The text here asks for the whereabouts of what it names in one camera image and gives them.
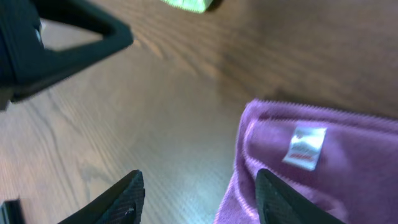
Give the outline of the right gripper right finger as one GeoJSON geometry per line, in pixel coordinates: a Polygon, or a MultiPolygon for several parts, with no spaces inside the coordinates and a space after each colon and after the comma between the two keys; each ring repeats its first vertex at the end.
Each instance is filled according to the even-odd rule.
{"type": "Polygon", "coordinates": [[[255,190],[261,224],[343,224],[267,169],[257,173],[255,190]]]}

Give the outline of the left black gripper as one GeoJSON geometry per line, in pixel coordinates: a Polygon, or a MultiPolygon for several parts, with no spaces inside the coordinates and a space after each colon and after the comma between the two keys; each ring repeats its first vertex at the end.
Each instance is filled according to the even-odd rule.
{"type": "Polygon", "coordinates": [[[133,43],[130,27],[88,1],[1,1],[1,110],[133,43]],[[40,19],[99,33],[101,40],[60,51],[44,47],[40,19]]]}

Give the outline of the purple cloth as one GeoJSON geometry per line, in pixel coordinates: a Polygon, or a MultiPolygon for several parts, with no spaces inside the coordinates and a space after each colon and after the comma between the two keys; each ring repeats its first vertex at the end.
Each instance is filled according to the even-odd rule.
{"type": "Polygon", "coordinates": [[[216,223],[260,223],[255,181],[267,169],[343,223],[397,222],[397,121],[254,100],[236,139],[216,223]]]}

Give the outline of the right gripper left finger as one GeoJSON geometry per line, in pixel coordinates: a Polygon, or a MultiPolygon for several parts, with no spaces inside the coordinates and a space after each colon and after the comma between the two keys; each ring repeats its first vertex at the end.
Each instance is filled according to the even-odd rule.
{"type": "Polygon", "coordinates": [[[143,174],[133,170],[60,224],[140,224],[145,195],[143,174]]]}

